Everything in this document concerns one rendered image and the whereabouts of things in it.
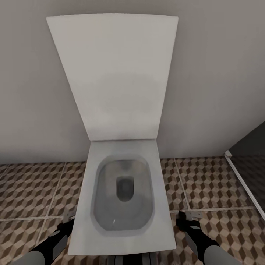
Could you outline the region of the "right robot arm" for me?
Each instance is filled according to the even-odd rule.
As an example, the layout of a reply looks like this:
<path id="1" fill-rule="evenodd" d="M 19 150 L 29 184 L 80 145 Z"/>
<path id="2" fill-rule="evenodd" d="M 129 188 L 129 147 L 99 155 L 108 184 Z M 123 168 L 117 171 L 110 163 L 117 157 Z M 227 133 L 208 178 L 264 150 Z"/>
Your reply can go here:
<path id="1" fill-rule="evenodd" d="M 186 219 L 176 219 L 179 231 L 185 232 L 185 239 L 203 265 L 244 265 L 227 251 L 201 232 L 199 221 L 192 218 L 203 218 L 201 212 L 185 211 Z"/>

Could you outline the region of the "mousetrap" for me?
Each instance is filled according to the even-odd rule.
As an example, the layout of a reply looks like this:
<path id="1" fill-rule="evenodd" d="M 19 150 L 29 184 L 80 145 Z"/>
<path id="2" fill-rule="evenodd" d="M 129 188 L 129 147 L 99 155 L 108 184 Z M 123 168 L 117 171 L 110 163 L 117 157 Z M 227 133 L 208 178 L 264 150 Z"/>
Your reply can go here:
<path id="1" fill-rule="evenodd" d="M 186 219 L 185 212 L 179 211 L 178 219 Z M 179 226 L 177 227 L 177 230 L 179 230 Z"/>

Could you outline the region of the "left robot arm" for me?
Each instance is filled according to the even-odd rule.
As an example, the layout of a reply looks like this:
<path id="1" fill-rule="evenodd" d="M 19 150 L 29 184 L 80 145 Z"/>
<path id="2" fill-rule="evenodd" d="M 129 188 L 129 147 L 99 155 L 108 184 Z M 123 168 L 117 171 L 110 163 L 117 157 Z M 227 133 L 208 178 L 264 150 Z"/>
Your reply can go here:
<path id="1" fill-rule="evenodd" d="M 9 265 L 51 265 L 67 246 L 75 220 L 71 217 L 76 215 L 76 211 L 64 213 L 63 223 L 58 224 L 48 239 Z"/>

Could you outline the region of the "robot trunk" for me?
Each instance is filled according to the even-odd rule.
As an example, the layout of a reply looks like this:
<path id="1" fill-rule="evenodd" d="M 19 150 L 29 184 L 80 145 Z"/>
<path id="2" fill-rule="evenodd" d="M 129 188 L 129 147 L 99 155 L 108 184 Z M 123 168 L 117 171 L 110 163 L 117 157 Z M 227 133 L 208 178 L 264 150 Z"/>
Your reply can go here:
<path id="1" fill-rule="evenodd" d="M 130 255 L 108 255 L 106 265 L 159 265 L 157 253 L 138 253 Z"/>

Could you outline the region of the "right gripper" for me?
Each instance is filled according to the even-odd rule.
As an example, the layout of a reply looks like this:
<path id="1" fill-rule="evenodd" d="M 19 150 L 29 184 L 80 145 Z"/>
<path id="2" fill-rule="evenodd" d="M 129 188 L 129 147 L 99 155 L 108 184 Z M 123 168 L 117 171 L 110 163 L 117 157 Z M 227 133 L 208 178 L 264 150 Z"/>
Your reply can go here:
<path id="1" fill-rule="evenodd" d="M 188 224 L 194 224 L 201 228 L 199 221 L 195 221 L 195 220 L 188 221 L 186 219 L 176 219 L 176 225 L 179 226 L 179 231 L 185 232 Z"/>

